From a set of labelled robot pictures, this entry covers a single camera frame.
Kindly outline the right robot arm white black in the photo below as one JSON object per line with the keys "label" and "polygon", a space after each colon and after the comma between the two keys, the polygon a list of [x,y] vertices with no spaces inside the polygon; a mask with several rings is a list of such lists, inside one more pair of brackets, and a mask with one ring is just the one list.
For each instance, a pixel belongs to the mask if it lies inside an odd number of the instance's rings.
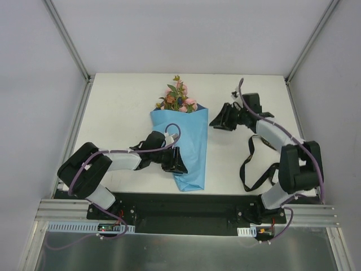
{"label": "right robot arm white black", "polygon": [[[239,176],[246,192],[257,190],[266,181],[271,181],[271,189],[241,212],[244,220],[260,225],[272,219],[283,205],[301,192],[323,184],[320,146],[315,141],[304,141],[292,136],[276,122],[271,113],[262,110],[257,93],[241,95],[234,91],[232,98],[233,103],[225,103],[210,126],[233,131],[238,125],[245,125],[255,137],[280,154],[280,160],[273,163],[252,186],[248,186],[246,165],[255,153],[253,138],[249,138],[249,156],[240,167]],[[274,176],[278,177],[277,182],[273,181]]]}

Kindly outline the fake flower stem orange blooms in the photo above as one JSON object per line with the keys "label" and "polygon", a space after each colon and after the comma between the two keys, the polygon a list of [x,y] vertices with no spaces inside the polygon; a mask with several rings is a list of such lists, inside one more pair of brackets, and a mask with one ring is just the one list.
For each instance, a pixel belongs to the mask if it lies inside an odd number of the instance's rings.
{"label": "fake flower stem orange blooms", "polygon": [[178,111],[180,108],[178,99],[182,97],[180,88],[168,85],[168,89],[164,97],[160,97],[161,102],[156,103],[156,109]]}

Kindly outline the blue wrapping paper sheet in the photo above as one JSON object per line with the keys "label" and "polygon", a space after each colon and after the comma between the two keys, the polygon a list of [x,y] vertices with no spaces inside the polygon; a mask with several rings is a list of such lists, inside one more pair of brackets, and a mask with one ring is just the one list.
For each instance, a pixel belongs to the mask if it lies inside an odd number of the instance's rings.
{"label": "blue wrapping paper sheet", "polygon": [[153,130],[174,134],[180,132],[175,144],[186,174],[173,174],[175,183],[181,192],[203,190],[205,187],[206,153],[208,140],[208,109],[197,105],[192,113],[171,110],[153,110],[150,112]]}

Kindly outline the black ribbon gold lettering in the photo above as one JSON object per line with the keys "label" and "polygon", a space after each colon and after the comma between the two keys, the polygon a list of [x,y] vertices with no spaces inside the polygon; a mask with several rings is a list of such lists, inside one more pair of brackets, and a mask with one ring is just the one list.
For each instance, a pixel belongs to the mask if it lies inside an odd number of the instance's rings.
{"label": "black ribbon gold lettering", "polygon": [[249,155],[242,163],[239,176],[246,193],[251,193],[268,183],[274,186],[279,182],[280,154],[260,135],[248,140]]}

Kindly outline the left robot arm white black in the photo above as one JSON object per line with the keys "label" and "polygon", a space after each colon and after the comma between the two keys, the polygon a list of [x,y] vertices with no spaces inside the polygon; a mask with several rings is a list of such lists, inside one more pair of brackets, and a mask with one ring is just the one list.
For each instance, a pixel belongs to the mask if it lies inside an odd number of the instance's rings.
{"label": "left robot arm white black", "polygon": [[116,196],[101,185],[110,171],[138,171],[151,163],[160,164],[165,172],[186,174],[180,148],[174,146],[178,134],[152,131],[146,140],[128,150],[100,150],[92,142],[84,143],[57,171],[57,177],[68,186],[71,195],[99,206],[106,219],[118,216]]}

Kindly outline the fake flower stem pink roses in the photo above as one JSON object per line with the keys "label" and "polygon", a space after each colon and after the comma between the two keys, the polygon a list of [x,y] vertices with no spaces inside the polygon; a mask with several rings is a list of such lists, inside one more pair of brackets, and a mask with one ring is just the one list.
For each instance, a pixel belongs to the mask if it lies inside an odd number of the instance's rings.
{"label": "fake flower stem pink roses", "polygon": [[193,113],[197,111],[197,101],[188,96],[188,87],[184,84],[179,75],[175,75],[173,78],[173,83],[168,85],[176,86],[180,88],[182,92],[182,97],[178,99],[180,108],[177,112]]}

